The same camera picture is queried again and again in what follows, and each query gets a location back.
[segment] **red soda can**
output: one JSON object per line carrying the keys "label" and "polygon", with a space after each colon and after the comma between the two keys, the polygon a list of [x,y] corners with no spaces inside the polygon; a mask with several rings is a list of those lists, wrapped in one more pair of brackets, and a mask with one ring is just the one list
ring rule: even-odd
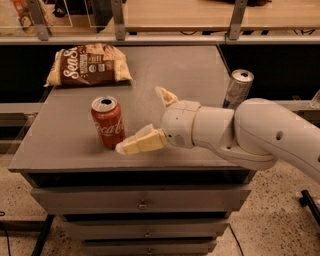
{"label": "red soda can", "polygon": [[118,101],[111,96],[98,97],[91,104],[91,114],[101,143],[115,149],[126,137]]}

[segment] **speckled floor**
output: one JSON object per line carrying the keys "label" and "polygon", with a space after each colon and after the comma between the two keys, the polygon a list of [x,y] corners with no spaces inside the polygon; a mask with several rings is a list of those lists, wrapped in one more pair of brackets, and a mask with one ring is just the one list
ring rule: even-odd
{"label": "speckled floor", "polygon": [[[1,220],[44,220],[46,213],[30,196],[30,185],[6,166],[10,155],[0,155]],[[320,228],[308,208],[300,206],[297,195],[307,189],[320,199],[320,185],[291,165],[279,161],[273,168],[259,171],[250,183],[252,192],[239,212],[229,221],[245,256],[319,256]],[[12,256],[32,254],[38,233],[10,233]],[[7,241],[0,237],[0,255],[8,255]],[[43,248],[44,256],[83,256],[80,243],[62,230],[55,218]],[[209,256],[238,256],[240,249],[228,228],[218,238]]]}

